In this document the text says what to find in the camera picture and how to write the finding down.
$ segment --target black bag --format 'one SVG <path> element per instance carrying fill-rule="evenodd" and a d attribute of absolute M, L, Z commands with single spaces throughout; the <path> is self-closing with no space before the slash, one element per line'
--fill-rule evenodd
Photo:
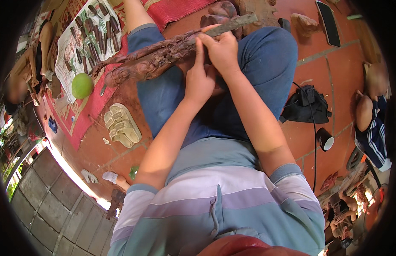
<path fill-rule="evenodd" d="M 314 95 L 314 100 L 312 100 L 311 106 L 315 123 L 325 124 L 329 122 L 328 117 L 332 117 L 332 113 L 327 110 L 328 105 L 323 97 L 323 94 L 318 93 L 314 86 L 310 87 L 312 88 Z M 279 118 L 282 123 L 286 122 L 287 120 L 313 123 L 310 107 L 309 105 L 302 105 L 304 100 L 302 99 L 301 94 L 304 95 L 304 92 L 298 89 L 297 92 L 293 94 L 287 101 L 282 115 Z"/>

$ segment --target gray tile wall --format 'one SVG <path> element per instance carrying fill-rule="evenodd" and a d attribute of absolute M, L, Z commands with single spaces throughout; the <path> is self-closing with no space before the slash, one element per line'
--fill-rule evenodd
<path fill-rule="evenodd" d="M 44 149 L 24 173 L 11 204 L 41 255 L 107 255 L 116 218 L 62 171 Z"/>

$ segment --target person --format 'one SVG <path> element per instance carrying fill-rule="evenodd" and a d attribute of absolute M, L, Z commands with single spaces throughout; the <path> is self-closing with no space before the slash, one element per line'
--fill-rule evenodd
<path fill-rule="evenodd" d="M 380 170 L 391 168 L 387 157 L 384 137 L 384 118 L 386 114 L 386 97 L 389 88 L 389 75 L 380 64 L 372 64 L 366 76 L 364 93 L 356 92 L 356 140 L 357 146 L 369 157 Z"/>
<path fill-rule="evenodd" d="M 38 45 L 29 47 L 10 71 L 4 98 L 6 112 L 9 115 L 16 112 L 27 95 L 30 94 L 32 99 L 39 101 L 43 97 L 48 82 L 45 75 L 49 71 L 47 57 L 52 41 L 52 31 L 51 22 L 44 20 L 39 30 Z M 27 83 L 30 84 L 32 93 L 28 91 Z"/>
<path fill-rule="evenodd" d="M 164 40 L 139 0 L 124 0 L 124 11 L 128 52 Z M 185 85 L 176 66 L 137 83 L 154 139 L 133 184 L 120 183 L 127 194 L 108 255 L 317 255 L 324 216 L 277 122 L 296 41 L 266 27 L 239 43 L 201 33 L 196 49 Z M 200 110 L 217 72 L 227 87 L 206 124 Z"/>
<path fill-rule="evenodd" d="M 335 238 L 342 237 L 342 235 L 348 231 L 344 230 L 344 227 L 346 226 L 343 224 L 346 218 L 350 217 L 352 224 L 354 224 L 357 219 L 357 201 L 352 197 L 344 195 L 343 191 L 339 192 L 339 198 L 341 215 L 335 218 L 334 210 L 329 206 L 329 204 L 325 208 L 326 213 L 324 215 L 324 228 L 326 229 L 330 226 Z"/>

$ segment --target black cable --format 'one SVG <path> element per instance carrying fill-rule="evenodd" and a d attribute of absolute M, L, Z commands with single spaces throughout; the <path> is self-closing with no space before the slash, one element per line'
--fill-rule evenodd
<path fill-rule="evenodd" d="M 313 193 L 315 192 L 315 187 L 316 187 L 316 123 L 315 123 L 315 118 L 313 116 L 313 110 L 312 110 L 312 105 L 310 105 L 310 101 L 309 98 L 307 96 L 307 93 L 304 91 L 304 89 L 302 87 L 300 87 L 297 83 L 295 83 L 294 81 L 292 82 L 294 85 L 296 85 L 297 87 L 299 87 L 300 90 L 302 90 L 302 92 L 305 94 L 307 102 L 309 103 L 309 108 L 310 108 L 310 114 L 312 115 L 312 120 L 313 120 L 313 128 L 315 129 L 315 136 L 313 138 L 313 144 L 315 145 L 315 177 L 313 178 Z"/>

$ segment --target pomelo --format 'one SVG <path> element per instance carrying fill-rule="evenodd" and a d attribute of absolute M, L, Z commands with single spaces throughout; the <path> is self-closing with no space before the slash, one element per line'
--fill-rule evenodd
<path fill-rule="evenodd" d="M 79 100 L 84 99 L 93 91 L 93 80 L 86 73 L 78 74 L 72 80 L 72 95 Z"/>

